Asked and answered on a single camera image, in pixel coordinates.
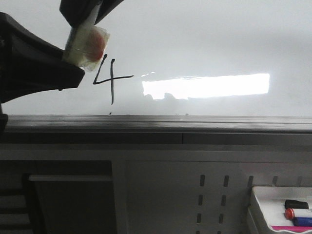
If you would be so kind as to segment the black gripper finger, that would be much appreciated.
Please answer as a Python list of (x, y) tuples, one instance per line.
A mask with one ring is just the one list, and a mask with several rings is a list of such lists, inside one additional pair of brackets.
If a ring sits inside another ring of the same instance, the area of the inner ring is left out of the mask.
[(62, 0), (59, 11), (71, 26), (78, 26), (99, 5), (95, 21), (97, 24), (122, 2), (123, 0)]
[(77, 88), (85, 72), (62, 60), (63, 50), (0, 14), (0, 101), (37, 92)]

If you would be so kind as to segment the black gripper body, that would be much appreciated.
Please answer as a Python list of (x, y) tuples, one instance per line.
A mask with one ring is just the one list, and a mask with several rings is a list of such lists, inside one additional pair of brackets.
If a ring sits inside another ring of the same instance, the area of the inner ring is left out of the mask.
[[(3, 75), (3, 53), (5, 52), (5, 39), (0, 37), (0, 78)], [(2, 106), (0, 106), (0, 136), (3, 135), (6, 124), (8, 122), (8, 115), (3, 113)]]

